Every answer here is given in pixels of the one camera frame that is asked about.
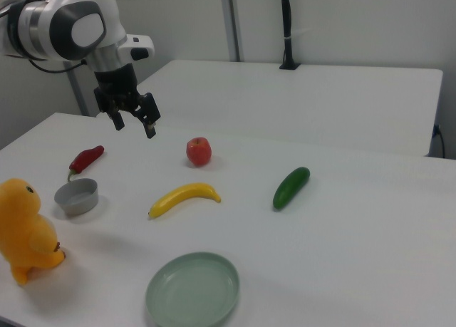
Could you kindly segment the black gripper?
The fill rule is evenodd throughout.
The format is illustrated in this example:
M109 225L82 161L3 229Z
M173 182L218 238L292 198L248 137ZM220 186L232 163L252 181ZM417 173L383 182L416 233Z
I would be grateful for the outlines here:
M95 72L98 87L94 90L98 108L108 113L116 130L125 127L119 110L131 112L145 129L148 139L156 135L155 124L160 119L155 99L151 93L139 94L138 80L131 63L114 71Z

